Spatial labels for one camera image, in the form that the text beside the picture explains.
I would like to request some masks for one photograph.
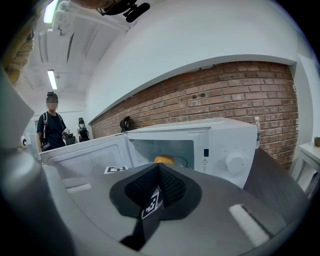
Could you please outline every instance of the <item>person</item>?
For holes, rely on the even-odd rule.
[[[58,96],[53,91],[47,93],[48,111],[39,117],[36,133],[39,152],[64,147],[63,132],[67,127],[62,117],[56,112]]]

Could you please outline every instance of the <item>plastic bottle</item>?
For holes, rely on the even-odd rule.
[[[259,123],[259,116],[254,117],[254,125],[258,128],[258,132],[256,135],[256,145],[255,148],[258,149],[260,145],[260,134],[261,134],[261,126]]]

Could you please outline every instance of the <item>brick wall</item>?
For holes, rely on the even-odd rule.
[[[91,124],[94,138],[134,127],[225,117],[253,123],[259,116],[260,146],[289,169],[298,137],[298,106],[286,65],[228,62],[171,77],[114,106]]]

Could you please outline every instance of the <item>black t-shirt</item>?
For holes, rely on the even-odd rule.
[[[66,129],[66,125],[64,120],[56,115],[51,115],[47,111],[44,116],[46,116],[46,128],[45,128],[45,137],[51,145],[50,149],[57,149],[64,147],[66,144],[62,139],[62,132]],[[44,135],[44,116],[40,115],[38,126],[36,128],[37,133],[42,133],[42,137]]]

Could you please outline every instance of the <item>white strip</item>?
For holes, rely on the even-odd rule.
[[[44,23],[52,23],[58,2],[59,0],[53,0],[46,6],[43,16]]]
[[[74,186],[74,187],[67,188],[66,191],[68,191],[69,194],[73,194],[73,193],[77,193],[80,191],[89,190],[91,188],[92,188],[91,185],[88,183],[88,184],[84,184],[84,185],[80,185],[80,186]]]
[[[267,242],[269,235],[258,225],[258,223],[243,209],[240,204],[229,208],[229,211],[242,231],[249,238],[251,243],[258,247]]]
[[[52,89],[56,90],[57,84],[56,84],[56,79],[55,79],[55,73],[53,70],[48,70],[48,77],[49,77]]]

